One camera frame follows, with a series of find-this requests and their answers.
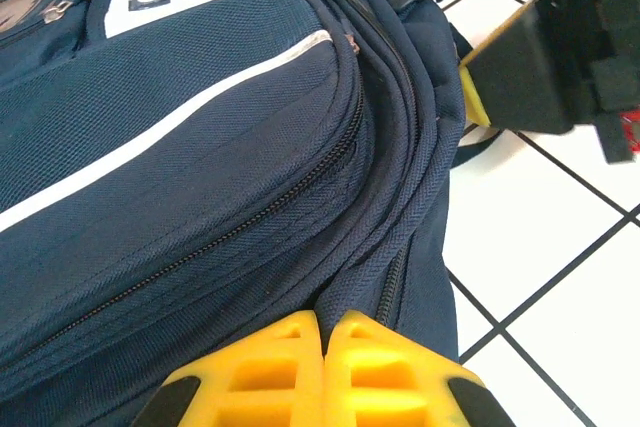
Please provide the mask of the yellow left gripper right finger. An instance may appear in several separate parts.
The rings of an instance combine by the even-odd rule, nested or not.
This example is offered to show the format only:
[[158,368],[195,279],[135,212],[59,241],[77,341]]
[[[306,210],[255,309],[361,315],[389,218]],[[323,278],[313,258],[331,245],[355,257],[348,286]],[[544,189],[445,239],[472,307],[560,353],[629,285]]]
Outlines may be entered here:
[[476,374],[357,311],[334,327],[324,369],[326,426],[514,424]]

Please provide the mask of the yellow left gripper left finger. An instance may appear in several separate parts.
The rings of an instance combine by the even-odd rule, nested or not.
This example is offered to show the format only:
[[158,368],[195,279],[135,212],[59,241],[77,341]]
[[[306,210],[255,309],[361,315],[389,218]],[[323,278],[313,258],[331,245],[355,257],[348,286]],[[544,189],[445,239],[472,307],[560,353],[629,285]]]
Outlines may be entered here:
[[135,426],[323,424],[317,319],[296,312],[172,372]]

